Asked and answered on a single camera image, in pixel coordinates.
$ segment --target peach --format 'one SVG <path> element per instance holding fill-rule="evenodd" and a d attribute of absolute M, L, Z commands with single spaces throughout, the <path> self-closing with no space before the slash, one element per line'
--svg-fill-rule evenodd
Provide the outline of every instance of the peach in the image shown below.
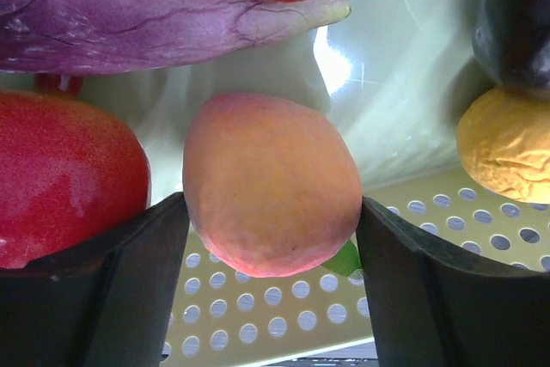
<path fill-rule="evenodd" d="M 149 202 L 131 129 L 68 95 L 0 89 L 0 148 L 0 267 L 71 247 Z"/>
<path fill-rule="evenodd" d="M 358 170 L 336 129 L 320 113 L 269 95 L 208 100 L 186 137 L 183 176 L 206 248 L 257 278 L 329 260 L 361 213 Z"/>

